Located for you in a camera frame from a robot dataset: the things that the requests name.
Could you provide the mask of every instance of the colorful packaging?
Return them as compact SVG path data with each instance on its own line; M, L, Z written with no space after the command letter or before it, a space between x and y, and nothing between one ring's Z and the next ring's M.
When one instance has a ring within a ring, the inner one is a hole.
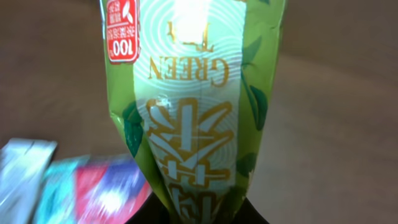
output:
M126 156L54 162L43 184L36 224L126 223L152 193L137 164Z
M229 223L256 163L284 0L100 0L111 117L173 223Z
M78 223L126 223L151 192L133 161L79 167L76 171Z
M34 224L76 224L76 179L78 166L86 164L88 156L51 163L45 171L43 190L37 206Z
M0 150L1 223L30 223L55 141L12 138Z

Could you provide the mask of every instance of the red label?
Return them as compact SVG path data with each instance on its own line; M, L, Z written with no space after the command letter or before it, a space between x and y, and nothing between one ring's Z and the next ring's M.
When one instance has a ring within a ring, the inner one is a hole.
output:
M108 185L107 169L108 166L93 166L77 170L75 211L78 224L126 223L152 192L145 181L138 194L126 195L132 189L126 191L121 186Z
M139 56L138 0L109 0L106 42L111 62L135 62Z

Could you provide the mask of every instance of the gold lettering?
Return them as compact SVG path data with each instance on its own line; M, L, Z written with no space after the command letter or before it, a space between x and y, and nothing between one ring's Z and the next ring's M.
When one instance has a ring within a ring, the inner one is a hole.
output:
M206 24L205 30L203 31L203 42L201 43L201 48L197 46L197 51L200 52L213 52L214 51L214 45L211 46L210 49L207 48L207 37L208 37L208 30L209 30L209 25L210 23Z
M150 58L150 66L149 66L149 78L148 79L152 79L152 69L154 70L155 74L156 74L156 78L157 79L162 79L162 57L159 57L159 61L160 61L160 72L158 71L156 64L154 62L154 60L152 59L152 57Z
M215 83L213 79L211 79L211 85L215 86L215 87L222 87L226 84L226 82L228 81L228 77L229 77L229 67L228 64L226 63L226 61L224 59L221 58L217 58L211 61L211 69L210 70L215 70L217 71L217 61L220 61L223 65L224 65L224 79L222 83Z
M165 57L164 58L164 62L166 62L167 59L170 59L170 58L172 59L172 65L171 66L169 65L168 73L170 73L170 71L171 71L172 76L169 77L169 76L167 76L165 74L164 78L165 79L176 80L177 79L177 57Z
M180 63L187 59L188 63L186 65L183 65L183 73L187 73L187 77L184 78L182 77L183 74L180 75L181 80L192 80L192 58L191 57L182 57L180 58Z
M200 63L199 58L195 58L195 62L197 63L198 69L195 72L195 78L197 80L207 80L207 58L203 59L203 67ZM200 77L200 70L203 70L203 78Z
M167 22L169 26L169 32L167 35L171 36L173 43L177 40L177 36L175 35L175 27L173 26L173 22ZM195 46L196 50L199 52L214 52L214 45L208 48L208 31L209 31L210 23L206 23L205 30L203 31L203 41L201 44L196 44L194 42L182 42L183 45L192 45Z
M173 23L168 21L167 22L169 25L169 32L167 33L167 35L172 37L173 43L175 43L175 29L173 27Z

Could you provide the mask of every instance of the green leaf print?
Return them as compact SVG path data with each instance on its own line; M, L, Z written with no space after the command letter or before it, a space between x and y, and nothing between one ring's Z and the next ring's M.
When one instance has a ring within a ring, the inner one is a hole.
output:
M257 101L257 120L256 120L256 128L257 130L262 130L264 124L266 122L266 115L268 110L268 101L267 96L261 90L257 89L254 86L250 86L250 90L253 92L254 97Z
M243 49L242 69L245 69L252 62L257 54L260 44L261 37L258 37L253 43ZM268 109L267 96L263 91L256 87L252 85L250 85L249 87L244 77L243 71L241 71L241 80L244 85L244 89L246 90L246 94L249 98L254 122L256 124L256 129L260 131L264 127L264 123L266 121L266 114Z
M242 159L236 161L236 170L244 177L249 178L250 172L252 172L256 166L257 154L250 152L246 154Z
M253 61L254 57L257 54L261 45L261 36L258 37L253 43L249 46L243 48L243 59L242 59L242 68L245 69L251 61Z
M260 0L260 2L264 2L266 4L269 4L269 0Z
M132 156L135 157L142 141L142 135L144 134L141 126L142 118L138 113L135 101L130 103L123 111L123 119L126 144Z

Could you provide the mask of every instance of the plastic packaging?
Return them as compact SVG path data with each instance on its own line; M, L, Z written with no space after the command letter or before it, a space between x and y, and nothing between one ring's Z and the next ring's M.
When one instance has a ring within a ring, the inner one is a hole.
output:
M256 164L284 0L100 0L111 118L172 222L229 223Z
M35 224L119 224L152 192L131 156L54 162L46 171Z
M28 223L56 142L11 139L1 150L1 223Z

